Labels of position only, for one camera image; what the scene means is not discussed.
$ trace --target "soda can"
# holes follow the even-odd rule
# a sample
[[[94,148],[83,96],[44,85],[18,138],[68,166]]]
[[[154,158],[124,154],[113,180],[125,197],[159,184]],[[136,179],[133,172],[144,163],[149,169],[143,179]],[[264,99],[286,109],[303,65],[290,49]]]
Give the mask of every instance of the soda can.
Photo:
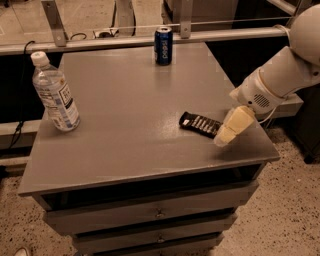
[[[154,34],[154,53],[156,63],[169,65],[172,61],[172,38],[173,33],[170,27],[161,26]]]

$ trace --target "table top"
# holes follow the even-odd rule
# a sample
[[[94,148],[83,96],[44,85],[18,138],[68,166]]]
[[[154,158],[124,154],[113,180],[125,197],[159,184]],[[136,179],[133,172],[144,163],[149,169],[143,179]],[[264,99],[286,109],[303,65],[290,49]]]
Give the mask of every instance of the table top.
[[[230,145],[179,127],[188,111],[223,121],[234,88],[205,43],[173,46],[169,66],[153,47],[64,54],[81,123],[58,131],[46,114],[18,193],[22,196],[275,161],[255,123]]]

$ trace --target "water bottle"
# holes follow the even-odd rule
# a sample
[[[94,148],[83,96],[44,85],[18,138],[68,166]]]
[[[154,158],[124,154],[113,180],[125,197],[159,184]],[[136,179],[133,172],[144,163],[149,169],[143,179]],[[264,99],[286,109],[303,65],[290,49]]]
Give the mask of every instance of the water bottle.
[[[63,72],[50,64],[45,52],[34,52],[31,59],[35,66],[33,85],[55,127],[75,129],[80,116]]]

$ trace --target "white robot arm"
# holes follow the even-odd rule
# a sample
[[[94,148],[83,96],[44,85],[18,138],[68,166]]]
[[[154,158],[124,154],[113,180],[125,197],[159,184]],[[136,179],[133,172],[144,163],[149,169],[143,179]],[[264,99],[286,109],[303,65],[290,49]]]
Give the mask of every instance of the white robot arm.
[[[284,47],[257,68],[230,96],[242,106],[231,109],[214,143],[229,144],[255,120],[273,111],[287,96],[320,83],[320,5],[310,7],[292,24],[290,48]]]

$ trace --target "drawer handle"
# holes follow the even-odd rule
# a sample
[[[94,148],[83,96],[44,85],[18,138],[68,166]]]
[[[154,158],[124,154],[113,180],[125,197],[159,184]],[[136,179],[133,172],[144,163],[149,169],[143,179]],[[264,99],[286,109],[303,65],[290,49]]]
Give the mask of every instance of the drawer handle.
[[[158,209],[158,213],[156,214],[156,219],[161,219],[165,216],[165,214],[161,211],[161,209]]]
[[[158,244],[162,244],[162,243],[164,243],[165,241],[166,241],[166,240],[163,239],[162,235],[159,235],[159,238],[158,238],[157,243],[158,243]]]

